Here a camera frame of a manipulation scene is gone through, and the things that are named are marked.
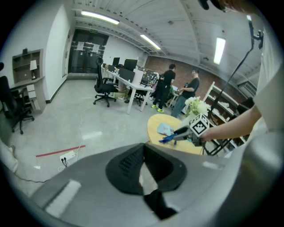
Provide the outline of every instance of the round wooden table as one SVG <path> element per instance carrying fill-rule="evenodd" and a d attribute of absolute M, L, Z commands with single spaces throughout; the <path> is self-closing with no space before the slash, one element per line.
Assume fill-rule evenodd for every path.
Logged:
<path fill-rule="evenodd" d="M 151 116 L 148 120 L 147 132 L 150 142 L 152 144 L 191 154 L 198 154 L 198 155 L 201 154 L 200 151 L 202 147 L 196 147 L 192 142 L 189 142 L 188 140 L 177 141 L 176 146 L 174 145 L 173 140 L 167 144 L 160 143 L 159 140 L 162 140 L 163 137 L 166 137 L 165 135 L 162 135 L 157 132 L 158 126 L 161 123 L 165 123 L 169 126 L 172 126 L 174 130 L 177 130 L 179 125 L 181 124 L 181 121 L 175 117 L 166 114 L 156 114 Z"/>

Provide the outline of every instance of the table lamp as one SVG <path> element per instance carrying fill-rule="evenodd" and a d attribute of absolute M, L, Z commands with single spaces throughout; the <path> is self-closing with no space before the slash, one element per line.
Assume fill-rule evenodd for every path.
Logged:
<path fill-rule="evenodd" d="M 37 69 L 36 60 L 32 60 L 30 64 L 30 71 L 32 71 L 32 80 L 36 79 L 35 69 Z"/>

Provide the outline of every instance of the ceiling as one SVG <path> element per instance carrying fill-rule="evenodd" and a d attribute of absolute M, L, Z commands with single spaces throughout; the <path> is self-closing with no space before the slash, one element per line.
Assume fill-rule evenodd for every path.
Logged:
<path fill-rule="evenodd" d="M 95 29 L 123 39 L 148 55 L 189 63 L 228 79 L 250 49 L 246 15 L 215 9 L 203 10 L 197 0 L 74 0 L 76 27 Z M 91 11 L 120 21 L 118 25 L 81 15 Z M 252 16 L 255 33 L 262 21 Z M 140 37 L 146 35 L 161 50 Z M 226 39 L 220 65 L 213 62 L 216 38 Z M 257 85 L 261 50 L 258 42 L 237 71 L 232 83 L 250 80 Z"/>

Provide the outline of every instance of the fluorescent light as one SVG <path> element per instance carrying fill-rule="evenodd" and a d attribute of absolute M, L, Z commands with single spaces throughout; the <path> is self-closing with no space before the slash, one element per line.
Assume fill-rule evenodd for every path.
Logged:
<path fill-rule="evenodd" d="M 152 40 L 150 40 L 147 36 L 140 35 L 143 39 L 146 39 L 150 44 L 152 44 L 154 47 L 156 47 L 158 50 L 160 50 L 160 47 L 158 47 Z"/>
<path fill-rule="evenodd" d="M 82 11 L 81 14 L 86 15 L 86 16 L 92 16 L 92 17 L 99 18 L 99 19 L 102 19 L 102 20 L 106 20 L 106 21 L 114 23 L 114 24 L 119 24 L 118 20 L 112 19 L 112 18 L 107 17 L 107 16 L 100 15 L 100 14 L 97 14 L 97 13 Z"/>
<path fill-rule="evenodd" d="M 214 63 L 215 64 L 220 64 L 224 47 L 225 47 L 226 40 L 222 38 L 217 38 L 217 43 L 216 43 L 216 51 L 215 51 L 215 57 L 214 57 Z"/>

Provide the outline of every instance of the lampshade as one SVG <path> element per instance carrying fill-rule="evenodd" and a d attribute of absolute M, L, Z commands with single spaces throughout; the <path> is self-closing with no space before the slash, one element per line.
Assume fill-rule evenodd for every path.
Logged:
<path fill-rule="evenodd" d="M 30 64 L 30 70 L 34 70 L 34 69 L 37 69 L 36 60 L 32 60 Z"/>

